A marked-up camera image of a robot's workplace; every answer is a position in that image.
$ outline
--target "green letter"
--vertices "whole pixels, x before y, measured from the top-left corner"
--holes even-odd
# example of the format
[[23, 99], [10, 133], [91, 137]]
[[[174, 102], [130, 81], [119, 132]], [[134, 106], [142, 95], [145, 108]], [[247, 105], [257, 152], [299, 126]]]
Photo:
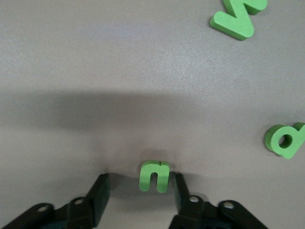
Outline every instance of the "green letter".
[[140, 172], [140, 190], [148, 191], [151, 183], [152, 173], [158, 174], [157, 190], [158, 192], [166, 192], [168, 185], [168, 178], [170, 175], [169, 164], [165, 161], [146, 161], [143, 163]]
[[239, 40], [252, 37], [254, 27], [249, 14], [264, 10], [267, 0], [224, 0], [228, 13], [218, 11], [210, 20], [210, 25]]
[[305, 141], [305, 123], [296, 123], [294, 127], [275, 125], [265, 135], [265, 145], [278, 155], [292, 158]]

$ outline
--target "screw head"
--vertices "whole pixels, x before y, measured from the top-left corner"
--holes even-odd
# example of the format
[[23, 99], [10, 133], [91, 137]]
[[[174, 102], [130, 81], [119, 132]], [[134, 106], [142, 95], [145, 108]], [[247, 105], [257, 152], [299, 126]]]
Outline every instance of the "screw head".
[[228, 209], [233, 209], [234, 205], [231, 202], [224, 202], [224, 207]]
[[195, 196], [191, 196], [191, 197], [189, 198], [189, 200], [190, 200], [191, 202], [193, 202], [193, 203], [199, 202], [198, 197], [195, 197]]
[[37, 211], [38, 211], [38, 212], [43, 212], [43, 211], [45, 211], [46, 209], [48, 209], [48, 205], [43, 206], [43, 207], [40, 207]]
[[74, 202], [75, 205], [82, 204], [84, 202], [83, 199], [78, 199]]

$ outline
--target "gray table surface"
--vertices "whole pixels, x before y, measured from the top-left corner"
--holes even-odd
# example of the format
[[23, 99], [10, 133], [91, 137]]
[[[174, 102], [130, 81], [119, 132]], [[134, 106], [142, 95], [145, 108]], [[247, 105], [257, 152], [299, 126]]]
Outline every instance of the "gray table surface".
[[305, 147], [266, 131], [305, 122], [305, 1], [270, 0], [243, 42], [209, 27], [221, 0], [0, 1], [0, 227], [61, 207], [111, 172], [99, 229], [166, 229], [165, 160], [191, 192], [241, 202], [270, 229], [305, 225]]

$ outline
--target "metal screw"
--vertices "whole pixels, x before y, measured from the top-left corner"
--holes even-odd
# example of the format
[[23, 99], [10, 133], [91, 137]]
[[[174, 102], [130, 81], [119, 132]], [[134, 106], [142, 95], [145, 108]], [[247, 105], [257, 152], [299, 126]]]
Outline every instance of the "metal screw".
[[76, 201], [74, 202], [74, 204], [77, 205], [77, 204], [81, 204], [81, 203], [83, 203], [83, 202], [84, 202], [83, 199], [78, 199], [78, 200], [76, 200]]
[[37, 211], [38, 211], [38, 212], [43, 212], [43, 211], [45, 211], [46, 209], [48, 209], [48, 205], [39, 208]]
[[232, 203], [230, 203], [230, 202], [224, 202], [224, 207], [228, 208], [228, 209], [233, 209], [234, 205]]
[[193, 202], [193, 203], [199, 202], [199, 199], [198, 199], [197, 197], [195, 197], [195, 196], [191, 196], [189, 200], [190, 200], [191, 202]]

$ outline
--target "green foam letter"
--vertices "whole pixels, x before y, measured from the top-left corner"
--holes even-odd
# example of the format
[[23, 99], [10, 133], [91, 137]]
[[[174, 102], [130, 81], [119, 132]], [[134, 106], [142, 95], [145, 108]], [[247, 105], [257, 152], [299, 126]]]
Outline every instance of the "green foam letter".
[[275, 125], [265, 135], [265, 145], [278, 155], [292, 158], [305, 141], [305, 123], [296, 123], [293, 127]]
[[143, 163], [140, 172], [140, 190], [148, 191], [151, 183], [152, 173], [158, 174], [157, 190], [164, 193], [167, 190], [168, 178], [170, 175], [169, 164], [165, 161], [146, 161]]
[[239, 40], [252, 37], [254, 27], [249, 14], [264, 10], [267, 0], [224, 0], [228, 13], [218, 11], [210, 20], [210, 25]]

